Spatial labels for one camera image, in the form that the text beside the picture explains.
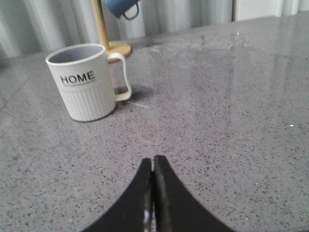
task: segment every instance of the white mug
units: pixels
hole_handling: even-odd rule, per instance
[[[123,62],[128,91],[115,94],[107,60]],[[71,118],[93,121],[107,116],[117,101],[131,96],[126,75],[126,59],[120,53],[106,54],[105,47],[96,43],[78,44],[62,48],[46,57],[63,102]]]

